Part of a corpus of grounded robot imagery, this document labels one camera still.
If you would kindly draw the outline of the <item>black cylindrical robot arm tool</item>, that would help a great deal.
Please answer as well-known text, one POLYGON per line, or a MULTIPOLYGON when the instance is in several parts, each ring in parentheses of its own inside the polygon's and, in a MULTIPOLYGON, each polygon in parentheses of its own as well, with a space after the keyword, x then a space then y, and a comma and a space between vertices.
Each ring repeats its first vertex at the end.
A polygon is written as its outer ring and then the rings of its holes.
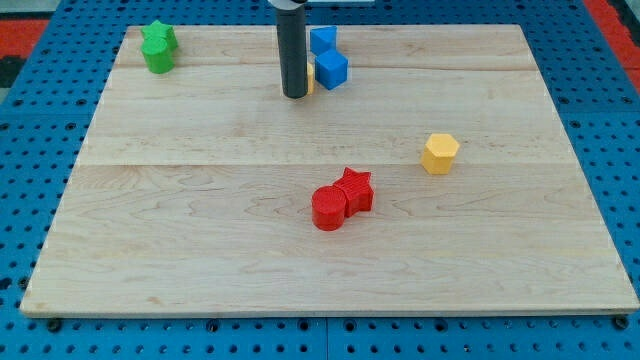
POLYGON ((276 32, 283 93, 299 99, 308 92, 305 1, 269 0, 276 12, 276 32))

